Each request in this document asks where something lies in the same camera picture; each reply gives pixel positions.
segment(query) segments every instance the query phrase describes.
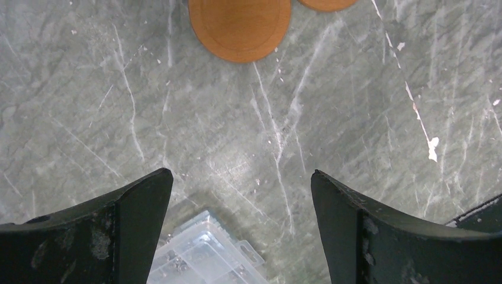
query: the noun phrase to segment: marble surface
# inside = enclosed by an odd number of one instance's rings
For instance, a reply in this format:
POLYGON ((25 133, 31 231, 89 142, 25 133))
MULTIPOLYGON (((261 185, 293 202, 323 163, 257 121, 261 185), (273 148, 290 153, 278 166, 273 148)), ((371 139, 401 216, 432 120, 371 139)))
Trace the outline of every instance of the marble surface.
POLYGON ((433 222, 502 192, 499 15, 294 1, 277 51, 233 64, 200 45, 186 0, 0 0, 0 222, 167 167, 163 234, 213 208, 270 283, 329 283, 314 169, 433 222))

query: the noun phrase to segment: plastic storage container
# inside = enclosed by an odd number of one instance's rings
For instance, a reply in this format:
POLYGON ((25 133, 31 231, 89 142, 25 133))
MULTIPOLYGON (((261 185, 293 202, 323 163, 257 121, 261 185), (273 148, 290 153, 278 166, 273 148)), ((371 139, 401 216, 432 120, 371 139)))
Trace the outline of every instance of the plastic storage container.
POLYGON ((153 258, 148 284, 267 284, 263 258, 209 211, 180 226, 153 258))

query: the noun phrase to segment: white paint speck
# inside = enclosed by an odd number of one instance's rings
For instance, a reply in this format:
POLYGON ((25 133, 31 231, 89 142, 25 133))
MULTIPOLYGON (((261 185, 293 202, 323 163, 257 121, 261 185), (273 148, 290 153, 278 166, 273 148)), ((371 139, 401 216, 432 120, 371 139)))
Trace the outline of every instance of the white paint speck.
POLYGON ((439 144, 439 138, 434 137, 429 142, 429 159, 437 163, 436 147, 439 144))
POLYGON ((406 45, 406 43, 399 43, 397 45, 397 50, 401 51, 404 48, 405 45, 406 45))

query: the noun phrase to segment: orange round object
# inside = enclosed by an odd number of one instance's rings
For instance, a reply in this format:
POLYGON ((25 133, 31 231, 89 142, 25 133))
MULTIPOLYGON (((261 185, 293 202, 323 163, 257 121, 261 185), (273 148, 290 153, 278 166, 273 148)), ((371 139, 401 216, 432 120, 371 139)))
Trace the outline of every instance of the orange round object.
POLYGON ((200 42, 216 56, 238 63, 267 56, 286 34, 291 0, 189 0, 200 42))
POLYGON ((348 8, 358 0, 298 0, 303 5, 321 12, 333 12, 348 8))

